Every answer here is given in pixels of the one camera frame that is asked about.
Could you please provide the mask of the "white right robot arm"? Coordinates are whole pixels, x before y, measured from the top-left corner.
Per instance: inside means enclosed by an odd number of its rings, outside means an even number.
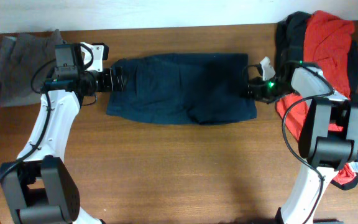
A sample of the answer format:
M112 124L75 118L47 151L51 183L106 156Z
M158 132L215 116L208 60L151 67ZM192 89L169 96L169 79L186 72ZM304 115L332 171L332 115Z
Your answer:
M314 213L335 176L358 153L358 103L351 102L328 82L315 63L288 60L276 72L269 58L254 66L259 76L249 80L245 96L266 104L289 93L301 99L283 115L302 102L308 112L298 140L298 150L290 148L301 167L291 194L279 207L273 223L314 223Z

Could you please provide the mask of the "navy blue shorts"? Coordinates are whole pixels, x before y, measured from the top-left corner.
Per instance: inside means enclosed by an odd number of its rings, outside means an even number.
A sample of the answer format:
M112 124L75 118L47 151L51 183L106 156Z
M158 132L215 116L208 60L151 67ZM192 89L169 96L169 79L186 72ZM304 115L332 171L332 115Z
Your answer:
M120 59L124 91L110 95L106 113L141 123L217 125L255 119L243 97L247 54L160 54Z

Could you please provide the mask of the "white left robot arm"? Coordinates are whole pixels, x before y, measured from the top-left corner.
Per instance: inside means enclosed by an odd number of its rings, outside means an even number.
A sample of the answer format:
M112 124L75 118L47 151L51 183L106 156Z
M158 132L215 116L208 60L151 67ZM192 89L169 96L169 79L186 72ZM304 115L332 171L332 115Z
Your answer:
M86 96L123 91L122 68L104 68L104 43L61 44L37 90L40 111L29 140L0 167L0 187L14 223L102 223L80 205L78 187L64 165L71 126Z

